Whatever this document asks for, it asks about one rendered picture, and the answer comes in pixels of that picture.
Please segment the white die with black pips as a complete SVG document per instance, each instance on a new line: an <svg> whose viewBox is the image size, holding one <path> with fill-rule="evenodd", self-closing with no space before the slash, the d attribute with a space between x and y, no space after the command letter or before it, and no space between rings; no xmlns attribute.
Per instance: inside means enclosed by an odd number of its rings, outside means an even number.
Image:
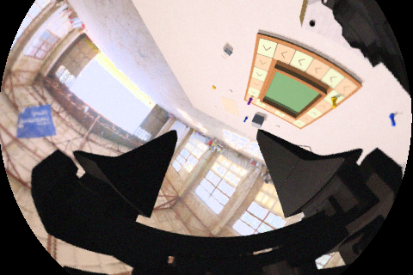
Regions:
<svg viewBox="0 0 413 275"><path fill-rule="evenodd" d="M231 51L228 48L225 48L223 52L221 52L220 56L223 58L225 61L231 56Z"/></svg>

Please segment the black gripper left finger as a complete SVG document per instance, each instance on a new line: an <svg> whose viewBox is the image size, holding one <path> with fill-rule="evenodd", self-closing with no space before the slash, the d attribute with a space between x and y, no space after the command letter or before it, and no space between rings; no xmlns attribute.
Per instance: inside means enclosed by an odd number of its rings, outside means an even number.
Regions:
<svg viewBox="0 0 413 275"><path fill-rule="evenodd" d="M72 151L80 168L97 179L107 182L138 210L139 216L151 217L152 210L161 190L162 182L175 154L178 133L168 131L147 144L121 156L92 154L82 150Z"/></svg>

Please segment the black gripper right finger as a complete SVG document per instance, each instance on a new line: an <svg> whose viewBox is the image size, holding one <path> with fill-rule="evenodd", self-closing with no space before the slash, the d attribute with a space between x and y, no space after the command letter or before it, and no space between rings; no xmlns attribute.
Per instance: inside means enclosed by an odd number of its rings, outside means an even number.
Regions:
<svg viewBox="0 0 413 275"><path fill-rule="evenodd" d="M358 162L364 152L362 148L354 148L323 156L297 147L269 131L258 130L256 138L285 217L303 212L300 207L314 199L327 183L329 185L337 172Z"/></svg>

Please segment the yellow game pawn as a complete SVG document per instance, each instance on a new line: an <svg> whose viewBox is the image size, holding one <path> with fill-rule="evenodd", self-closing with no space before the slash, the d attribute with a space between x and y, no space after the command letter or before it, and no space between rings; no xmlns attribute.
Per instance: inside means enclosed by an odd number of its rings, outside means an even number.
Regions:
<svg viewBox="0 0 413 275"><path fill-rule="evenodd" d="M335 109L337 98L335 96L331 96L330 100L331 100L331 102L333 102L333 108Z"/></svg>

